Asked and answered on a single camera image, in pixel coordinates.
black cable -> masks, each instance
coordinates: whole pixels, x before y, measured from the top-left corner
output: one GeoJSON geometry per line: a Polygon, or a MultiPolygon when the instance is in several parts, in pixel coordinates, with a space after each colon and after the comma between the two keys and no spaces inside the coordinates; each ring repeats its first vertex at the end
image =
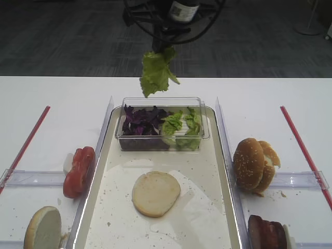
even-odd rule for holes
{"type": "Polygon", "coordinates": [[[128,2],[127,0],[123,0],[124,2],[124,5],[127,9],[127,12],[129,14],[129,17],[134,21],[134,23],[136,23],[145,33],[149,34],[150,36],[152,36],[153,38],[155,39],[158,39],[164,43],[171,43],[171,44],[174,44],[174,45],[179,45],[179,44],[185,44],[185,43],[190,43],[190,42],[193,42],[195,40],[197,40],[198,38],[202,37],[210,28],[211,26],[215,23],[215,21],[217,20],[218,16],[220,15],[223,7],[224,7],[224,4],[226,2],[226,0],[222,0],[222,2],[219,4],[219,8],[215,14],[215,16],[212,18],[211,22],[205,27],[205,29],[199,33],[197,36],[194,36],[193,38],[190,38],[190,39],[187,39],[187,40],[183,40],[183,41],[169,41],[169,40],[165,40],[165,39],[162,39],[160,38],[159,36],[155,35],[154,33],[150,32],[148,29],[144,28],[139,22],[136,21],[136,19],[131,15],[131,10],[130,10],[130,7],[128,5],[128,2]]]}

gray carpet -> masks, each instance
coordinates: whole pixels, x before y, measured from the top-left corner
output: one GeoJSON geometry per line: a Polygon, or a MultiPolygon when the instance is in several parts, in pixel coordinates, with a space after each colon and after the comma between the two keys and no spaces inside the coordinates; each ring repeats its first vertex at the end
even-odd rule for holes
{"type": "MultiPolygon", "coordinates": [[[[230,0],[200,40],[176,46],[179,77],[332,77],[332,43],[303,36],[306,0],[230,0]]],[[[122,1],[0,1],[0,75],[140,76],[151,37],[122,1]]]]}

red straw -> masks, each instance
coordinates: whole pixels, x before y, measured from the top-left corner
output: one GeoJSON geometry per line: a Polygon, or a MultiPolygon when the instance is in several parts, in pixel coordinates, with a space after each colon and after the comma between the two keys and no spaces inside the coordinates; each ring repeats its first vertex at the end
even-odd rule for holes
{"type": "MultiPolygon", "coordinates": [[[[297,132],[296,128],[295,128],[295,125],[294,123],[292,122],[291,120],[291,117],[289,116],[287,110],[286,110],[286,107],[285,106],[280,106],[280,109],[282,111],[282,113],[284,114],[286,120],[287,120],[287,123],[290,127],[290,129],[292,130],[296,140],[297,140],[297,143],[299,144],[301,150],[302,150],[302,153],[304,154],[311,170],[315,173],[316,177],[317,177],[317,180],[319,183],[322,182],[322,179],[321,177],[319,176],[319,174],[317,174],[317,167],[315,165],[315,163],[313,162],[312,158],[310,157],[310,154],[309,152],[307,151],[307,148],[305,147],[305,144],[303,143],[301,137],[300,137],[300,134],[297,132]]],[[[328,205],[330,206],[331,210],[332,210],[332,197],[329,193],[329,191],[327,189],[322,189],[322,192],[323,192],[323,195],[325,196],[325,199],[328,203],[328,205]]]]}
{"type": "Polygon", "coordinates": [[[20,149],[19,153],[17,154],[14,162],[12,162],[7,175],[3,181],[3,186],[0,187],[0,194],[2,193],[2,191],[5,188],[5,183],[8,181],[8,179],[10,178],[10,176],[12,175],[14,169],[16,168],[17,164],[19,163],[19,161],[21,160],[26,148],[28,147],[29,143],[31,142],[32,138],[34,137],[34,135],[36,134],[37,130],[39,129],[40,125],[42,124],[42,122],[44,121],[48,111],[50,110],[50,106],[46,106],[43,113],[41,114],[40,118],[38,119],[37,123],[35,124],[35,127],[32,129],[30,135],[27,137],[27,139],[25,140],[22,148],[20,149]]]}

clear plastic container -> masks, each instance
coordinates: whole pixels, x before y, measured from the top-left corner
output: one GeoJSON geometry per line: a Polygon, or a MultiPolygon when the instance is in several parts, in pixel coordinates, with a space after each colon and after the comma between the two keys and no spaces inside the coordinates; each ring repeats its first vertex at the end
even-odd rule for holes
{"type": "MultiPolygon", "coordinates": [[[[147,120],[148,123],[156,123],[156,120],[155,122],[153,122],[148,119],[149,118],[145,118],[137,121],[138,119],[135,118],[134,122],[137,123],[141,122],[142,120],[147,120]]],[[[200,148],[201,140],[209,137],[205,105],[197,97],[148,99],[125,98],[122,102],[122,108],[117,123],[115,137],[119,141],[121,149],[127,151],[198,150],[200,148]],[[176,131],[173,135],[165,135],[159,119],[158,127],[155,128],[154,135],[146,135],[144,134],[144,132],[142,135],[126,135],[126,128],[123,128],[123,125],[129,124],[130,127],[131,125],[133,125],[133,122],[129,122],[130,117],[128,117],[128,120],[126,122],[127,116],[125,108],[128,108],[129,106],[133,107],[133,111],[129,111],[129,114],[135,113],[138,110],[143,109],[145,109],[147,112],[154,110],[154,112],[157,113],[158,110],[162,109],[165,111],[162,111],[163,115],[165,115],[165,113],[167,113],[167,115],[171,115],[172,113],[177,113],[181,110],[183,112],[180,119],[182,122],[182,128],[179,131],[176,131]],[[190,108],[195,110],[196,115],[199,119],[200,128],[197,135],[187,134],[187,132],[189,131],[189,127],[187,125],[185,117],[190,114],[190,108]]]]}

bottle label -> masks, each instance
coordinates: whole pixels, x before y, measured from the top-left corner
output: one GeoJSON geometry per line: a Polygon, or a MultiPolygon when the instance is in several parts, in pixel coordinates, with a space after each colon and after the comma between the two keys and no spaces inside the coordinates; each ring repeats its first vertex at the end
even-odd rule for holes
{"type": "Polygon", "coordinates": [[[178,3],[177,1],[173,1],[170,10],[170,16],[174,21],[177,22],[190,22],[196,14],[198,7],[199,5],[194,7],[188,7],[178,3]]]}

